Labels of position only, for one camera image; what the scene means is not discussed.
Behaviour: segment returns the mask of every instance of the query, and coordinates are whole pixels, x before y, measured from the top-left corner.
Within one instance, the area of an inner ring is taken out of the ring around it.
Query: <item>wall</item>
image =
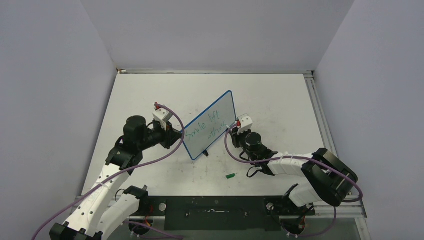
[[[79,0],[8,0],[0,74],[0,238],[30,239],[81,193],[116,69]]]
[[[422,239],[424,1],[356,0],[315,78],[375,240]]]
[[[354,0],[82,0],[122,69],[314,70]]]

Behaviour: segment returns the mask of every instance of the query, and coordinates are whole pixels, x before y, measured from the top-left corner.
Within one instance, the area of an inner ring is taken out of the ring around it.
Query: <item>blue-framed whiteboard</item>
[[[228,90],[185,127],[184,146],[196,160],[236,121],[233,92]]]

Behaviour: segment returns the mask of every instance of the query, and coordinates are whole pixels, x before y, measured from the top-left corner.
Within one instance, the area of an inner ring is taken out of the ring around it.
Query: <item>white table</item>
[[[271,150],[304,154],[324,146],[303,74],[118,74],[82,193],[97,180],[128,117],[141,115],[150,122],[153,103],[158,102],[187,124],[227,90],[233,92],[237,116],[249,114],[252,130]],[[174,117],[171,122],[181,129]],[[229,142],[238,156],[241,149]],[[209,157],[192,161],[181,146],[171,157],[136,169],[122,188],[147,185],[151,196],[276,196],[306,182],[301,177],[262,173],[247,178],[251,165],[231,159],[223,137],[208,152]],[[157,145],[143,152],[142,163],[167,153]],[[232,173],[236,176],[227,179]]]

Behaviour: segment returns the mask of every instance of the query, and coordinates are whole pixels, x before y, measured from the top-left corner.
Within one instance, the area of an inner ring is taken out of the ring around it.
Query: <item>green eraser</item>
[[[226,175],[225,177],[226,177],[226,179],[231,179],[231,178],[234,178],[235,176],[236,176],[236,174],[233,173],[233,174],[230,174],[230,175]]]

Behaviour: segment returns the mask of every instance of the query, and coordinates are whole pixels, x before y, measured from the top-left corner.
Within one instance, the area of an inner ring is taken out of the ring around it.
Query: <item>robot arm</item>
[[[346,198],[347,194],[353,188],[352,184],[345,181],[344,178],[323,169],[317,164],[295,158],[283,158],[286,154],[272,151],[262,144],[262,137],[259,133],[252,132],[252,119],[243,115],[236,121],[237,127],[229,133],[232,144],[235,148],[242,148],[243,154],[248,156],[253,166],[266,175],[295,175],[307,178],[309,184],[295,186],[287,193],[287,197],[297,207],[306,204],[324,201],[327,204],[338,207]],[[296,157],[307,157],[318,160],[329,167],[341,172],[352,179],[355,183],[358,181],[357,175],[348,168],[342,161],[325,148],[320,148],[314,153],[304,155],[295,155]],[[281,158],[269,162],[255,163],[258,160],[271,158]]]
[[[148,128],[146,119],[142,116],[127,119],[123,136],[109,152],[98,182],[93,187],[98,184],[102,186],[84,199],[64,224],[56,223],[52,227],[52,240],[106,240],[127,217],[146,205],[149,195],[147,187],[140,189],[131,186],[124,191],[123,197],[107,210],[110,200],[133,171],[124,172],[106,183],[102,181],[138,165],[143,159],[143,151],[148,148],[161,144],[170,149],[182,137],[169,122],[172,116],[169,111],[157,107],[153,113],[152,129]]]

